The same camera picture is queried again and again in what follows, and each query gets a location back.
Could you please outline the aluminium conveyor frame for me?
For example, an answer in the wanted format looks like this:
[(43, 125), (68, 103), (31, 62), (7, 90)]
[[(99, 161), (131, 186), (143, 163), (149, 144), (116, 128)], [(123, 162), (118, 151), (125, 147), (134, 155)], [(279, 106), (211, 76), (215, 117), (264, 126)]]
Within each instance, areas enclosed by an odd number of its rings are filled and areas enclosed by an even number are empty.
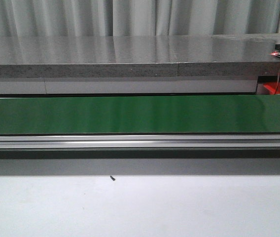
[(280, 175), (280, 134), (0, 136), (0, 176)]

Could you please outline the green conveyor belt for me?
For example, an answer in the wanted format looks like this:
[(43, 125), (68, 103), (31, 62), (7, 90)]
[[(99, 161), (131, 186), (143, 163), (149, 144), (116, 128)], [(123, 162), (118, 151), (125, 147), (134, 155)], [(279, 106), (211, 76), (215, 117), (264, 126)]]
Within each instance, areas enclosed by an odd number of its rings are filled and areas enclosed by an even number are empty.
[(280, 133), (280, 95), (0, 98), (0, 135)]

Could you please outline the grey stone counter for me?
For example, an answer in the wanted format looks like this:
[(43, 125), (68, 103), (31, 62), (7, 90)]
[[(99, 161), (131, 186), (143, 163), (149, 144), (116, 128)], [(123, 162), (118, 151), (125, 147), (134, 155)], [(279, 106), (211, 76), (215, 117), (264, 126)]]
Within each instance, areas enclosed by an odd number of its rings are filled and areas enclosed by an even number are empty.
[(280, 34), (0, 37), (1, 94), (256, 93)]

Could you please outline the white curtain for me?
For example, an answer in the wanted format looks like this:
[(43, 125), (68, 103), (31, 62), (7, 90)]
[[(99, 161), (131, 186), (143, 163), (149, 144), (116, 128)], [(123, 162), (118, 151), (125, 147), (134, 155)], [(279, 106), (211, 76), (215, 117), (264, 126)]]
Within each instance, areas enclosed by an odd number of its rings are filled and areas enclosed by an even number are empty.
[(261, 33), (280, 0), (0, 0), (0, 37)]

